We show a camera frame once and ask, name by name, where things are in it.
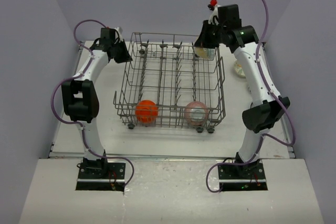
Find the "yellow rimmed white bowl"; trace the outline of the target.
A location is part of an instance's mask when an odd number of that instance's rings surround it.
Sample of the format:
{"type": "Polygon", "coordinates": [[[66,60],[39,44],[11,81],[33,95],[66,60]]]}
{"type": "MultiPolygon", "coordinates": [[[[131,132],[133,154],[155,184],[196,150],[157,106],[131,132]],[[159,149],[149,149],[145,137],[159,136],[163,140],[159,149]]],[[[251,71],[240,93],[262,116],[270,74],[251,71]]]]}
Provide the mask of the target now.
{"type": "Polygon", "coordinates": [[[195,54],[198,57],[201,57],[205,60],[214,60],[216,49],[214,48],[201,48],[201,47],[194,47],[195,54]]]}

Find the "floral white bowl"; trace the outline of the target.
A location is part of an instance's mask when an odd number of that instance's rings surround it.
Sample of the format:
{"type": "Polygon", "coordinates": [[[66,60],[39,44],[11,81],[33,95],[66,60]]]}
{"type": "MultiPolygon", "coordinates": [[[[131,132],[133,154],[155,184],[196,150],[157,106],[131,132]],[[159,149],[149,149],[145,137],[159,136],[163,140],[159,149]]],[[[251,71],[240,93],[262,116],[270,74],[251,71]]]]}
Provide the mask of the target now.
{"type": "Polygon", "coordinates": [[[233,64],[233,70],[240,78],[246,78],[243,68],[237,60],[233,64]]]}

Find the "grey wire dish rack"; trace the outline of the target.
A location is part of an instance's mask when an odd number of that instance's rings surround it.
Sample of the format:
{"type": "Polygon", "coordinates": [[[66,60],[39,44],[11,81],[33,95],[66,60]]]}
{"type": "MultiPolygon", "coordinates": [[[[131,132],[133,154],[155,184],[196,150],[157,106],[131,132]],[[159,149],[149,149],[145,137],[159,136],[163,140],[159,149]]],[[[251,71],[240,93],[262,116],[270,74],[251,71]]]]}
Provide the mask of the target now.
{"type": "Polygon", "coordinates": [[[125,65],[122,86],[113,103],[122,123],[136,126],[192,128],[214,133],[225,118],[224,61],[219,49],[214,60],[198,57],[196,36],[134,32],[128,45],[132,61],[125,65]],[[135,116],[136,105],[151,100],[159,108],[156,120],[144,124],[135,116]],[[209,111],[204,125],[189,125],[186,106],[203,102],[209,111]]]}

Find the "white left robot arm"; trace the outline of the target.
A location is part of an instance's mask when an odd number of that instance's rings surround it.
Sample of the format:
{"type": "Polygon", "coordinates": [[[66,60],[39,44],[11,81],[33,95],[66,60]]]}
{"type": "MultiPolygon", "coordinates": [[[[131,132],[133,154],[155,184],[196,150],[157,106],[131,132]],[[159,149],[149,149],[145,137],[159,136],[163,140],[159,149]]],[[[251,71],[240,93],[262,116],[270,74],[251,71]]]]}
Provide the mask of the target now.
{"type": "Polygon", "coordinates": [[[80,70],[61,85],[62,101],[64,113],[70,117],[71,123],[77,124],[81,134],[84,147],[82,168],[89,168],[97,178],[104,178],[108,175],[109,165],[97,128],[100,104],[94,84],[111,60],[125,63],[132,61],[132,57],[120,27],[101,28],[100,37],[89,49],[90,56],[80,70]]]}

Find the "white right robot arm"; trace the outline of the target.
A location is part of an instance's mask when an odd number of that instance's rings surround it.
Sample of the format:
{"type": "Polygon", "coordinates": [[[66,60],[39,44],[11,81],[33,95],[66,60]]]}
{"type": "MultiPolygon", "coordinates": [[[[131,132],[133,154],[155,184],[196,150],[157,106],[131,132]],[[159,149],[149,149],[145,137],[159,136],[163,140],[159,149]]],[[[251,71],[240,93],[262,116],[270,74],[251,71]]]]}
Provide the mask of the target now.
{"type": "Polygon", "coordinates": [[[194,51],[203,59],[214,59],[221,44],[228,47],[241,65],[251,93],[251,108],[242,112],[246,127],[243,144],[236,154],[238,163],[234,172],[246,178],[253,172],[252,162],[259,159],[264,137],[289,108],[284,97],[271,80],[260,53],[259,38],[253,26],[243,26],[238,5],[209,5],[209,19],[203,21],[202,30],[194,44],[194,51]]]}

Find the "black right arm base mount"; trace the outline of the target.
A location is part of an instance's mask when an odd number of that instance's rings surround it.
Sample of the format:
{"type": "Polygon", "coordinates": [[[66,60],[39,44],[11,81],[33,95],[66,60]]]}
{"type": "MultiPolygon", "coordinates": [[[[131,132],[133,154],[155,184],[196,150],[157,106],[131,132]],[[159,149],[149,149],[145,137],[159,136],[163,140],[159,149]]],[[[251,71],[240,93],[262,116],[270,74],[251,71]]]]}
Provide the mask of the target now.
{"type": "Polygon", "coordinates": [[[220,192],[225,191],[266,191],[268,190],[262,161],[246,166],[231,165],[234,160],[226,158],[218,167],[220,192]]]}

